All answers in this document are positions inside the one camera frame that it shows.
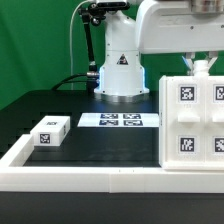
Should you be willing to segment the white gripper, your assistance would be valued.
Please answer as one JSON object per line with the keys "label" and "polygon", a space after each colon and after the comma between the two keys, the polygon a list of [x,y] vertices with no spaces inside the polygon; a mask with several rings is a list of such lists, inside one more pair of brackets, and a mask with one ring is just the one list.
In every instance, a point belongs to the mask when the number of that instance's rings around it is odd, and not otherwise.
{"label": "white gripper", "polygon": [[185,53],[182,59],[192,75],[194,52],[209,51],[211,69],[217,51],[224,50],[224,12],[194,12],[189,0],[144,0],[137,12],[135,40],[142,54]]}

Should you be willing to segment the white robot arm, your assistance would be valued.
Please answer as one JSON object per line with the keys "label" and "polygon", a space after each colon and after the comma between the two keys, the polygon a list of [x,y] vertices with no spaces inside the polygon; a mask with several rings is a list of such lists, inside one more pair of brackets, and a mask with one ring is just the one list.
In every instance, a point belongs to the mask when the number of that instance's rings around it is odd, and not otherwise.
{"label": "white robot arm", "polygon": [[106,11],[106,56],[98,99],[146,98],[142,54],[184,53],[192,58],[224,50],[224,0],[95,0]]}

